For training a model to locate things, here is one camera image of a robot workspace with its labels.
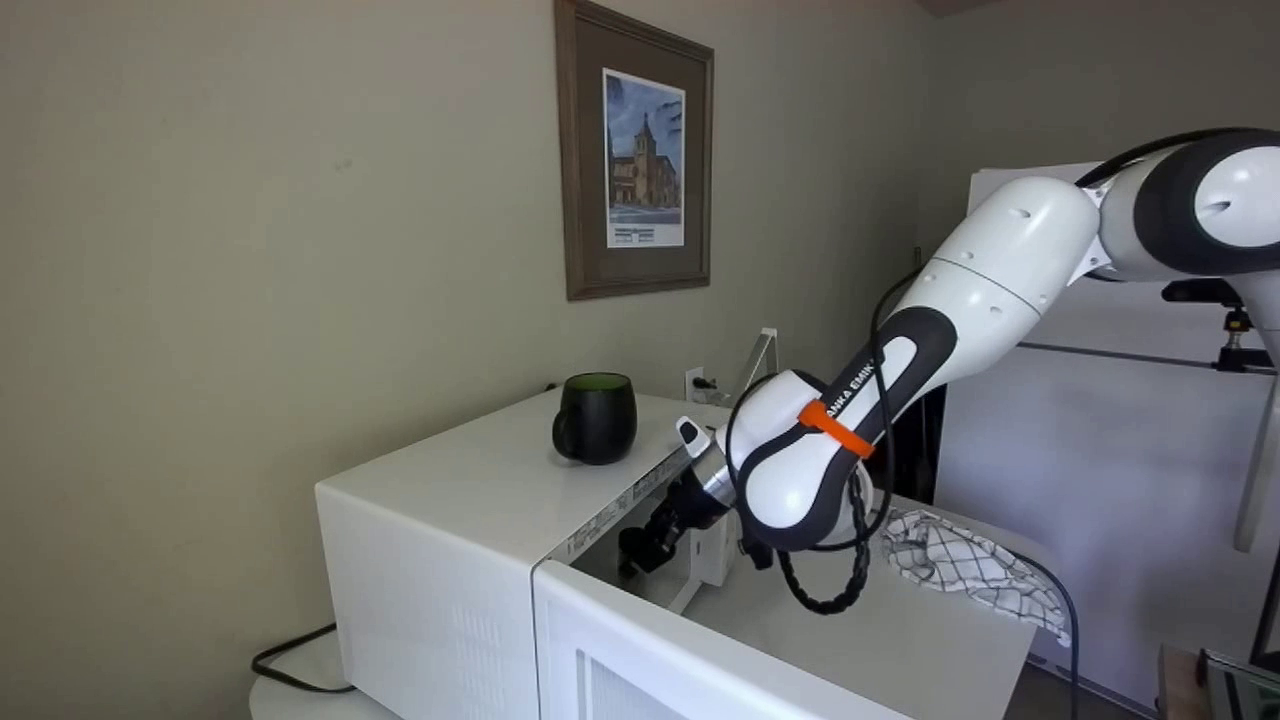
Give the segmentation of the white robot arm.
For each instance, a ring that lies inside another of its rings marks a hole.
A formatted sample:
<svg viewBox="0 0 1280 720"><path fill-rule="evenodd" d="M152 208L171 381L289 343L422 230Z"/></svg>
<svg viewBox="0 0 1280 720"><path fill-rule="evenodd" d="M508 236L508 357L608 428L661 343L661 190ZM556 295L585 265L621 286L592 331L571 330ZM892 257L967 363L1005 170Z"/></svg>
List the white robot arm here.
<svg viewBox="0 0 1280 720"><path fill-rule="evenodd" d="M621 535L621 570L670 566L686 532L722 517L739 521L755 566L784 570L799 551L861 562L885 525L865 491L875 443L920 396L1005 362L1086 275L1222 281L1272 331L1280 134L1178 134L1072 180L1005 180L905 281L842 377L772 373L722 428L678 423L691 467L648 525Z"/></svg>

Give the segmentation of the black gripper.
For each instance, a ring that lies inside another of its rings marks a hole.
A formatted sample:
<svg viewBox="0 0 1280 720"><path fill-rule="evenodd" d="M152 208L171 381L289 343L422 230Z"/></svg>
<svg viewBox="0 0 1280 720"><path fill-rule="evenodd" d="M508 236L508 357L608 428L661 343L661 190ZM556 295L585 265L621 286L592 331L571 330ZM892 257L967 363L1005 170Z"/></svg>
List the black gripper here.
<svg viewBox="0 0 1280 720"><path fill-rule="evenodd" d="M654 572L657 562L670 562L678 551L678 540L690 527L714 527L724 513L727 503L716 500L697 473L679 473L648 525L621 532L621 570L630 578Z"/></svg>

